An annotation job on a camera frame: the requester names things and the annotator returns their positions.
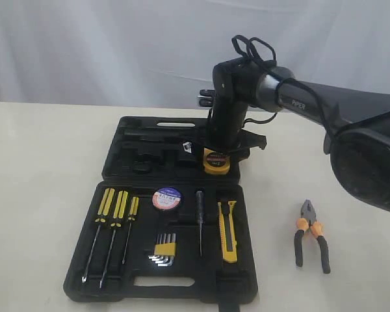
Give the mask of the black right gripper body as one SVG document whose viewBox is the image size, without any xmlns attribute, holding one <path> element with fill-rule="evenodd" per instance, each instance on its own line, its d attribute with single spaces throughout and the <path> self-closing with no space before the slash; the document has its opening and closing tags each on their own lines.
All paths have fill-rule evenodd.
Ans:
<svg viewBox="0 0 390 312">
<path fill-rule="evenodd" d="M 264 150 L 267 138 L 243 130 L 248 105 L 242 101 L 214 100 L 205 128 L 205 144 L 223 153 L 241 153 L 250 148 Z"/>
</svg>

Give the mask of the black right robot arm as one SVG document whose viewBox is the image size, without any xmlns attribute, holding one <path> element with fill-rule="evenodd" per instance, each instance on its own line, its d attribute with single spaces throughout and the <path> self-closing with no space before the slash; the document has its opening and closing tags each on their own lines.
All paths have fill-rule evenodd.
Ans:
<svg viewBox="0 0 390 312">
<path fill-rule="evenodd" d="M 241 146 L 249 107 L 291 111 L 324 128 L 323 150 L 340 185 L 390 212 L 390 94 L 297 81 L 273 61 L 259 66 L 247 58 L 217 64 L 213 84 L 207 135 L 214 147 Z"/>
</svg>

